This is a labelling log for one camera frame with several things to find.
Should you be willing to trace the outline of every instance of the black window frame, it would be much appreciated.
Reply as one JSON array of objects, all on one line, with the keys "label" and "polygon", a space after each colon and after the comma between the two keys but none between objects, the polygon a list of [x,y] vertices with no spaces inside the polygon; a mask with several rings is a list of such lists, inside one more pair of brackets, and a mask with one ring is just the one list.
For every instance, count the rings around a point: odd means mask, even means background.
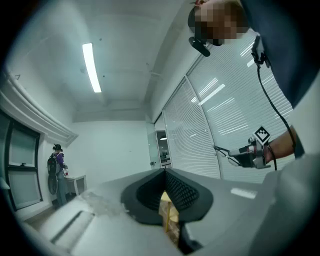
[{"label": "black window frame", "polygon": [[[37,179],[37,185],[39,189],[39,194],[40,194],[40,202],[43,201],[42,193],[41,193],[41,188],[40,188],[40,182],[39,182],[39,173],[38,173],[38,151],[39,151],[39,141],[40,141],[40,133],[36,132],[29,127],[21,124],[20,122],[16,121],[14,118],[11,116],[7,115],[5,112],[3,112],[0,109],[0,115],[3,115],[5,118],[9,120],[9,126],[6,131],[6,136],[5,136],[5,142],[4,142],[4,173],[5,173],[5,181],[6,183],[10,186],[10,180],[9,180],[9,172],[10,171],[15,171],[15,172],[35,172],[36,173],[36,179]],[[34,167],[32,166],[18,166],[18,165],[11,165],[9,164],[9,157],[10,157],[10,143],[11,143],[11,138],[12,138],[12,133],[13,130],[18,130],[19,132],[22,132],[24,134],[27,134],[29,136],[32,136],[35,138],[35,150],[34,150]],[[40,202],[33,203],[31,205],[22,207],[17,209],[11,189],[8,190],[10,202],[12,205],[13,210],[16,212],[18,210],[21,210],[23,208],[27,208],[30,206],[33,206],[35,204],[38,204]]]}]

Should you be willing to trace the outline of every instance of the white table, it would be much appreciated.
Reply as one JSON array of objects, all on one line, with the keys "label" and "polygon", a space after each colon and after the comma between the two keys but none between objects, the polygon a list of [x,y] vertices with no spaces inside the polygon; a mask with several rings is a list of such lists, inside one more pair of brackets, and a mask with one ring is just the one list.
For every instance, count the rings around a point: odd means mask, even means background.
[{"label": "white table", "polygon": [[77,181],[83,179],[83,191],[87,190],[87,181],[86,181],[86,175],[78,175],[78,176],[72,176],[72,175],[67,175],[64,177],[67,181],[67,183],[73,183],[73,187],[74,187],[74,192],[77,196],[79,196],[79,190],[78,190],[78,184]]}]

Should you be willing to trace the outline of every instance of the forearm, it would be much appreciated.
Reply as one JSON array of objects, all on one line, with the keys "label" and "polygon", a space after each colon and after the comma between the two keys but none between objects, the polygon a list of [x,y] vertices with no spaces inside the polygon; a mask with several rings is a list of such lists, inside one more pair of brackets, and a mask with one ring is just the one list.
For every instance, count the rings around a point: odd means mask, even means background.
[{"label": "forearm", "polygon": [[[295,129],[290,126],[293,138],[297,141],[297,134]],[[269,143],[276,159],[287,157],[294,153],[293,142],[288,131],[274,139]],[[267,147],[264,148],[264,156],[266,162],[273,160],[272,154]]]}]

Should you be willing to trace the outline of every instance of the white ceiling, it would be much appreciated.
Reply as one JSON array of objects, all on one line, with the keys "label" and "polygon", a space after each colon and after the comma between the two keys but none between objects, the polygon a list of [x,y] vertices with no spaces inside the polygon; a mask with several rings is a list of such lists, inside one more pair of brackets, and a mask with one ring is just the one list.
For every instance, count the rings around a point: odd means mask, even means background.
[{"label": "white ceiling", "polygon": [[[25,28],[15,55],[45,85],[63,90],[78,112],[139,109],[192,8],[188,0],[58,1]],[[93,43],[102,93],[94,93],[82,52]]]}]

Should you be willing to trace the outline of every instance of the window blind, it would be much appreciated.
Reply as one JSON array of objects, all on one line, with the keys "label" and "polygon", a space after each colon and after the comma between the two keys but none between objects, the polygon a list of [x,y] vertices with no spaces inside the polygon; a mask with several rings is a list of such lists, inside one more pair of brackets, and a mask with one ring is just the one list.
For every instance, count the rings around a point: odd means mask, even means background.
[{"label": "window blind", "polygon": [[208,123],[186,78],[164,107],[163,116],[172,167],[220,179]]},{"label": "window blind", "polygon": [[[215,145],[229,150],[248,144],[260,126],[270,134],[270,141],[287,129],[268,102],[258,80],[257,66],[251,56],[256,35],[246,33],[242,39],[210,49],[210,57],[200,57],[187,74],[208,120]],[[261,66],[262,84],[275,107],[288,120],[291,104],[280,90],[270,68]],[[277,159],[278,170],[294,155]],[[223,179],[261,183],[274,170],[242,168],[231,165],[218,155]]]}]

